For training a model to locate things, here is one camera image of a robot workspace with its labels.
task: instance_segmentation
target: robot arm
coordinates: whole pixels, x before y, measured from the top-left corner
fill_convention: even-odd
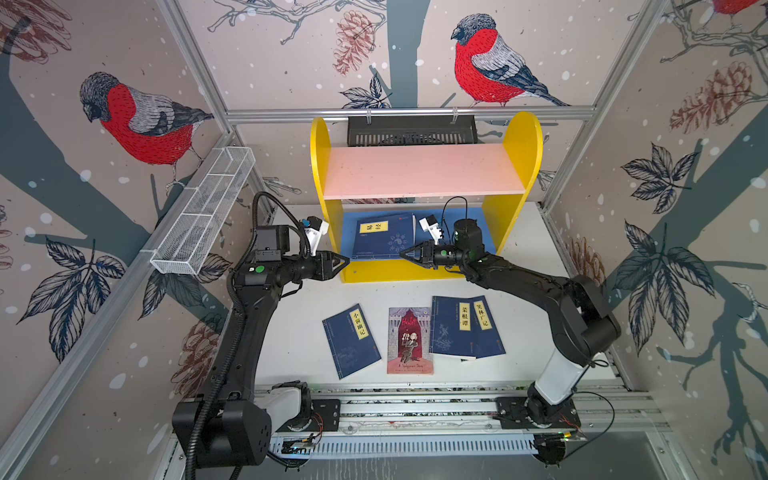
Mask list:
[[[483,288],[501,290],[542,308],[549,316],[555,351],[528,389],[528,415],[539,425],[552,423],[593,358],[621,334],[605,298],[586,276],[550,276],[485,252],[473,219],[458,220],[452,245],[427,241],[400,256],[425,268],[458,266],[456,273]]]

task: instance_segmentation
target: white table surface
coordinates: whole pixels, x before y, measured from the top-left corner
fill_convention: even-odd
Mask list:
[[[319,205],[289,207],[298,219],[322,216]],[[273,224],[289,224],[280,211]],[[291,234],[291,243],[298,239]],[[320,249],[329,249],[327,236]],[[542,273],[567,276],[533,203],[526,203],[501,256]],[[286,286],[284,291],[295,288]],[[461,362],[433,356],[434,375],[388,375],[386,372],[387,326],[390,307],[431,306],[432,296],[472,297],[485,295],[506,354]],[[322,320],[359,303],[382,359],[339,380],[333,365]],[[463,278],[411,282],[342,283],[340,277],[326,282],[305,280],[301,292],[280,301],[261,350],[256,384],[271,386],[301,379],[310,384],[339,386],[370,384],[439,384],[532,381],[544,369],[554,350],[544,310],[508,293],[485,290]],[[611,368],[589,369],[585,380],[613,379]]]

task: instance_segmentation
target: pink shelf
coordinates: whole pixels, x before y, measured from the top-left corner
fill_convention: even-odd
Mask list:
[[[332,148],[323,188],[326,200],[524,193],[501,144]]]

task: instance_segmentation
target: black cable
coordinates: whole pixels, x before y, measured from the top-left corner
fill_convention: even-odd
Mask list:
[[[238,465],[235,467],[235,469],[232,471],[232,475],[230,475],[230,480],[237,480],[237,477],[240,476],[240,472],[243,471],[243,466]]]
[[[605,432],[607,432],[611,428],[611,426],[614,424],[614,420],[616,419],[616,409],[614,408],[614,404],[611,403],[611,401],[609,399],[606,399],[605,397],[603,397],[599,393],[595,393],[595,392],[575,392],[574,395],[577,395],[579,393],[590,393],[592,395],[599,396],[600,398],[602,398],[603,400],[608,402],[608,405],[611,406],[611,423],[609,423],[608,426],[605,427],[605,430],[603,430],[602,432],[598,433],[596,436],[592,437],[591,439],[588,439],[586,443],[584,443],[583,445],[579,445],[575,450],[573,450],[571,453],[569,453],[565,457],[563,457],[561,462],[563,460],[565,460],[566,458],[570,457],[571,455],[573,455],[574,453],[578,452],[579,450],[581,450],[585,446],[587,446],[590,443],[594,442],[595,440],[599,439],[601,436],[603,436],[605,434]]]
[[[259,199],[261,197],[266,197],[272,200],[275,204],[277,204],[278,207],[280,207],[283,210],[283,212],[285,212],[288,218],[290,218],[291,221],[293,221],[294,225],[296,225],[297,230],[300,232],[299,237],[302,240],[304,240],[304,243],[302,245],[302,257],[307,258],[309,256],[307,252],[307,248],[310,244],[310,241],[306,237],[306,232],[303,229],[303,225],[299,223],[296,217],[293,216],[293,214],[288,211],[286,206],[283,205],[282,202],[277,200],[277,198],[275,198],[274,195],[264,191],[258,192],[256,195],[254,195],[253,200],[251,202],[252,228],[251,228],[250,242],[248,243],[248,247],[246,247],[245,253],[243,253],[243,256],[240,258],[240,260],[237,261],[237,264],[230,270],[230,275],[229,275],[229,278],[227,279],[228,280],[227,292],[230,294],[230,299],[232,300],[232,310],[233,310],[233,313],[235,314],[235,320],[237,321],[237,325],[235,327],[235,332],[232,337],[232,343],[230,344],[230,348],[227,351],[227,356],[224,357],[224,361],[221,365],[221,370],[219,371],[218,375],[216,375],[216,380],[214,380],[213,385],[211,385],[208,395],[205,396],[203,405],[200,407],[200,413],[197,415],[194,426],[192,427],[192,433],[190,434],[190,441],[187,446],[186,468],[184,469],[184,477],[186,480],[196,480],[195,469],[197,468],[197,445],[202,439],[203,429],[205,428],[205,425],[208,423],[208,420],[210,419],[210,416],[214,407],[214,403],[217,401],[219,393],[221,392],[221,389],[224,385],[224,382],[227,380],[227,374],[229,373],[230,367],[232,366],[232,362],[234,361],[235,355],[237,354],[237,349],[240,346],[240,340],[243,338],[243,331],[245,330],[245,306],[243,305],[243,301],[240,300],[240,298],[237,296],[237,292],[235,290],[235,285],[234,285],[235,274],[246,262],[251,252],[253,251],[253,247],[256,245],[256,231],[257,231],[256,227],[259,224],[258,210],[259,210]]]
[[[469,215],[469,202],[467,201],[466,198],[457,195],[456,197],[450,197],[448,201],[445,202],[445,205],[442,206],[442,215],[440,215],[440,227],[442,228],[443,224],[445,224],[445,232],[448,234],[448,236],[443,237],[443,241],[445,241],[445,239],[447,238],[448,243],[453,243],[453,237],[451,237],[451,229],[448,227],[448,222],[445,221],[445,208],[448,206],[448,203],[454,198],[461,198],[462,200],[464,200],[464,219],[465,220]]]

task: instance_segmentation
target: yellow title label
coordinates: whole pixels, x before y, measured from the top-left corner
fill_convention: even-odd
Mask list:
[[[362,314],[359,309],[354,309],[349,313],[352,317],[352,323],[355,324],[355,332],[357,332],[357,338],[362,340],[368,336],[368,329],[366,323],[362,321]]]
[[[389,230],[389,221],[387,220],[360,224],[360,233],[386,232],[387,230]]]
[[[478,314],[481,329],[488,330],[493,328],[491,319],[488,318],[488,313],[485,311],[485,305],[483,305],[482,300],[475,302],[475,313]]]
[[[469,303],[460,303],[458,305],[458,329],[470,330],[469,324]]]

